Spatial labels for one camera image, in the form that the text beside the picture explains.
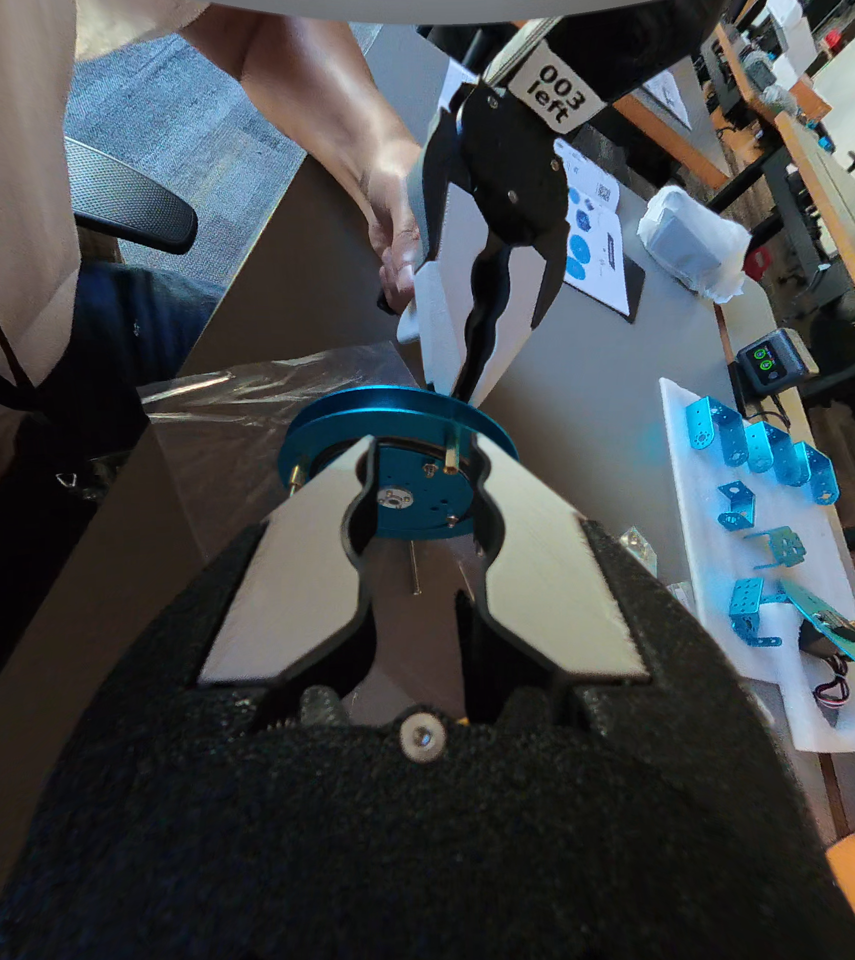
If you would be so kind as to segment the teal metal part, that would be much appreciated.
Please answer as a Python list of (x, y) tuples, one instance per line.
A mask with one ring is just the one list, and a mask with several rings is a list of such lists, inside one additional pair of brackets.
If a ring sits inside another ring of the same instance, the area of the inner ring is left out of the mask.
[(781, 580), (781, 593), (807, 625), (799, 631), (802, 652), (825, 661), (837, 656), (855, 664), (855, 621), (797, 582)]

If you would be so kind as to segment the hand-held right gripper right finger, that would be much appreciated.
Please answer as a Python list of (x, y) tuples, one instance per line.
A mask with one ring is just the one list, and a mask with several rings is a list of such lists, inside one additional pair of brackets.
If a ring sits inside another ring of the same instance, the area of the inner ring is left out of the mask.
[(648, 686), (586, 517), (482, 435), (467, 467), (480, 551), (463, 630), (469, 724), (496, 723), (518, 690), (540, 691), (555, 720), (576, 689)]

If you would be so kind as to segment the white foam tray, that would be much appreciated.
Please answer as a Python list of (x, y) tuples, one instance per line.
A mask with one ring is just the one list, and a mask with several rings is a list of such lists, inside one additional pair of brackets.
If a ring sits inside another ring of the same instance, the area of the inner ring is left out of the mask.
[[(855, 621), (855, 593), (832, 527), (832, 508), (812, 502), (805, 486), (781, 486), (771, 473), (753, 473), (747, 464), (725, 464), (718, 441), (705, 450), (691, 448), (685, 409), (699, 396), (667, 378), (660, 379), (659, 387), (695, 616), (741, 678), (778, 688), (796, 750), (855, 753), (855, 664), (849, 667), (848, 702), (840, 710), (827, 709), (815, 700), (813, 690), (829, 681), (832, 672), (824, 661), (801, 652), (802, 616), (796, 608), (761, 606), (759, 634), (782, 639), (774, 649), (747, 646), (734, 633), (728, 613), (735, 582), (761, 577), (766, 594), (773, 593), (781, 580), (791, 580)], [(730, 533), (718, 522), (726, 507), (718, 486), (734, 480), (755, 494), (756, 520), (752, 530)], [(753, 564), (762, 562), (766, 551), (752, 548), (742, 537), (782, 525), (800, 535), (805, 562), (792, 569), (754, 570)]]

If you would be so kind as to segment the white paper sheet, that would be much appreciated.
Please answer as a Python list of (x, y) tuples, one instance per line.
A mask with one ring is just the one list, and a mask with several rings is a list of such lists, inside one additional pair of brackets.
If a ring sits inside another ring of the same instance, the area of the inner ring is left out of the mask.
[(642, 88), (688, 130), (693, 125), (674, 73), (668, 69), (647, 80)]

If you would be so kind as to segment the blue metal L bracket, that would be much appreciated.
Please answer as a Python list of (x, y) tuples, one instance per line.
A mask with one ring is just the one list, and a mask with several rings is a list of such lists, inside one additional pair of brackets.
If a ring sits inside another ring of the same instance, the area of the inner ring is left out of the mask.
[(717, 516), (718, 524), (727, 532), (752, 530), (756, 521), (756, 495), (741, 480), (733, 480), (717, 487), (726, 500), (726, 507)]

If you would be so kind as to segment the printed instruction sheet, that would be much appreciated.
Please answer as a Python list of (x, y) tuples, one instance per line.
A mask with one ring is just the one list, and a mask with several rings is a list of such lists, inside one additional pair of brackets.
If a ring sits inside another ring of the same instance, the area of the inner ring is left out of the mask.
[(554, 150), (566, 178), (565, 283), (627, 317), (620, 185), (565, 140), (557, 138)]

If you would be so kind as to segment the blue metal U bracket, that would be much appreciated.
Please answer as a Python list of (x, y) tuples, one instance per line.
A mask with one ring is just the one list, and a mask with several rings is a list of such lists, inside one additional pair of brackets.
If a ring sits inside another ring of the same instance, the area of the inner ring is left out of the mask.
[(685, 425), (692, 449), (708, 450), (718, 441), (725, 465), (740, 467), (746, 464), (746, 426), (738, 410), (706, 395), (685, 407)]
[(761, 636), (759, 633), (761, 607), (766, 604), (789, 604), (788, 594), (780, 587), (766, 593), (762, 577), (735, 581), (729, 603), (729, 619), (733, 632), (753, 649), (774, 649), (783, 645), (780, 636)]
[(840, 486), (831, 459), (802, 440), (795, 442), (793, 449), (811, 502), (821, 507), (836, 504)]
[(755, 422), (744, 429), (747, 465), (753, 474), (772, 474), (784, 487), (800, 488), (810, 481), (810, 467), (803, 444), (767, 423)]

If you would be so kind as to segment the blue metal turntable disc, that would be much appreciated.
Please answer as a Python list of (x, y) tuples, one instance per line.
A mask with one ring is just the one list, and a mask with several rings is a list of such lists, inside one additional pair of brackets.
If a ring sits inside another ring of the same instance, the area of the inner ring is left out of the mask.
[[(460, 472), (444, 474), (446, 424), (461, 431)], [(338, 390), (294, 417), (277, 455), (277, 475), (289, 482), (296, 463), (313, 479), (362, 437), (378, 445), (376, 533), (402, 541), (440, 541), (474, 532), (471, 441), (487, 438), (515, 460), (506, 430), (474, 406), (433, 391), (401, 386)]]

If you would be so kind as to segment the person's left hand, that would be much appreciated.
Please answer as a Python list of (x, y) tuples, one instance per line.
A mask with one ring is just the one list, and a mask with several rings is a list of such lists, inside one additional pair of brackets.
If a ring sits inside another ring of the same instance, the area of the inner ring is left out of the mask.
[(379, 278), (388, 308), (401, 315), (414, 297), (414, 270), (420, 254), (420, 228), (412, 212), (409, 174), (421, 153), (409, 137), (373, 148), (360, 188), (369, 209), (369, 239), (380, 260)]

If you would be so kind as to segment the wood-edged neighbour desk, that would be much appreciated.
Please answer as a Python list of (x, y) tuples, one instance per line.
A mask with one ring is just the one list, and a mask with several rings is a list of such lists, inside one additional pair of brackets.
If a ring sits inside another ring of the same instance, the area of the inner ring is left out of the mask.
[(703, 184), (720, 189), (733, 173), (707, 110), (695, 67), (690, 59), (684, 58), (670, 67), (670, 73), (690, 126), (681, 123), (643, 88), (619, 98), (611, 107)]

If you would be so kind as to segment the black clipboard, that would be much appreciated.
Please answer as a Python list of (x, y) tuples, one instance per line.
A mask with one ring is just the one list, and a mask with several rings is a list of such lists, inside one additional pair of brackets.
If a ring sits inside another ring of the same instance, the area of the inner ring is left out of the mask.
[(626, 320), (636, 322), (646, 281), (645, 270), (627, 257), (576, 244), (566, 251), (565, 283)]

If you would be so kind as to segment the white plastic wrapped box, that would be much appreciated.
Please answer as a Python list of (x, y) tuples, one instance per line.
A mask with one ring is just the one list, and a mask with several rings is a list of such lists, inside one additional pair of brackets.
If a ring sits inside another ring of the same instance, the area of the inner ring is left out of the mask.
[(725, 305), (744, 291), (751, 234), (669, 184), (652, 197), (637, 225), (650, 257), (698, 296)]

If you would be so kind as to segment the black device with green display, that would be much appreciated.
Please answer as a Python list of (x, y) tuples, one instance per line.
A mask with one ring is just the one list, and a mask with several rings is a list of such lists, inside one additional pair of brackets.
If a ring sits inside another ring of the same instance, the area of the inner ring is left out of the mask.
[(770, 397), (820, 376), (820, 369), (801, 335), (778, 327), (734, 355), (734, 364), (748, 390)]

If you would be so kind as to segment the person's office chair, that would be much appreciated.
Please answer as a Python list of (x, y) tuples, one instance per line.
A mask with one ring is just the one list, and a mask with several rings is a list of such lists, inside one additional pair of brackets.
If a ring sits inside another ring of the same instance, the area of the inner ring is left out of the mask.
[(194, 208), (150, 176), (74, 138), (63, 138), (71, 205), (79, 227), (173, 256), (197, 235)]

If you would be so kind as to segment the large clear plastic bag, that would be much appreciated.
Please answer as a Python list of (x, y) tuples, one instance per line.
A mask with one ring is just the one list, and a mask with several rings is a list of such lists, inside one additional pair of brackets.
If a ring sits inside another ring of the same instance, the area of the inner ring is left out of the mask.
[[(277, 456), (294, 417), (314, 400), (371, 385), (413, 387), (407, 351), (388, 342), (186, 375), (146, 387), (143, 407), (204, 564), (282, 501)], [(377, 647), (345, 698), (350, 718), (379, 725), (416, 704), (465, 716), (456, 600), (473, 593), (479, 558), (469, 535), (408, 543), (377, 537), (363, 555)]]

